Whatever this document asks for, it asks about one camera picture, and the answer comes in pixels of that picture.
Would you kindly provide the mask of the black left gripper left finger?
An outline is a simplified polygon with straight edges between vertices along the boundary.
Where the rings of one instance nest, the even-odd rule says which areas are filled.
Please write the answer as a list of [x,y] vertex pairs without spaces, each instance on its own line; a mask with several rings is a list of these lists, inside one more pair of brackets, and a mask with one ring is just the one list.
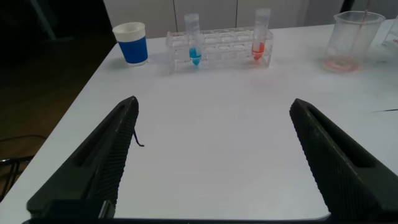
[[71,156],[29,199],[33,219],[113,218],[139,103],[118,103]]

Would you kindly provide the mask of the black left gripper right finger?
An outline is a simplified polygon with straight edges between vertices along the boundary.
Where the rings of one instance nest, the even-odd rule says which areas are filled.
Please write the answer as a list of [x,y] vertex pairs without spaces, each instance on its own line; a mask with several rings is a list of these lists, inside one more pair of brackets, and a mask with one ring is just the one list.
[[289,113],[329,219],[397,221],[397,175],[312,104],[297,98]]

